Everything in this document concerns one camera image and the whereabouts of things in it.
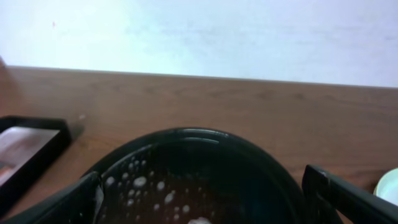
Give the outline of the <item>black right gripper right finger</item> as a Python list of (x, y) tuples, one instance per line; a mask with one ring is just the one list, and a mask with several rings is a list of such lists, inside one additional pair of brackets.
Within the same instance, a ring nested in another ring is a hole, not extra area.
[(307, 165), (302, 190), (314, 223), (397, 224), (397, 206), (313, 165)]

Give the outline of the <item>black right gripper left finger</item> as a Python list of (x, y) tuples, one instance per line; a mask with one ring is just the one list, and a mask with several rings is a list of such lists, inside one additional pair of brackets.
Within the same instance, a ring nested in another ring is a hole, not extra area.
[(62, 224), (97, 222), (103, 203), (103, 184), (97, 172), (57, 192), (2, 224)]

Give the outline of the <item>mint green plate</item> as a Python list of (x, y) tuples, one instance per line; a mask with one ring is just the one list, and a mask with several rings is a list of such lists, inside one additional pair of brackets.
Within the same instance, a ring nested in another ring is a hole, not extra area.
[(398, 206), (398, 168), (390, 170), (380, 178), (373, 194)]

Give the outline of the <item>black rectangular soapy water tray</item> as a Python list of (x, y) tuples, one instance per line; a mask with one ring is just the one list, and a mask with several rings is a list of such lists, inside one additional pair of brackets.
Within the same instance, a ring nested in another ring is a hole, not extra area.
[(71, 144), (64, 119), (1, 118), (1, 216)]

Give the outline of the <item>round black serving tray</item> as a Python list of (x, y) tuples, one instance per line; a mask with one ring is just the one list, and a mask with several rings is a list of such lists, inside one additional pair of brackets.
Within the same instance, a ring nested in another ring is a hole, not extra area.
[(230, 133), (174, 128), (119, 146), (92, 168), (104, 199), (96, 223), (340, 223), (310, 205), (288, 171)]

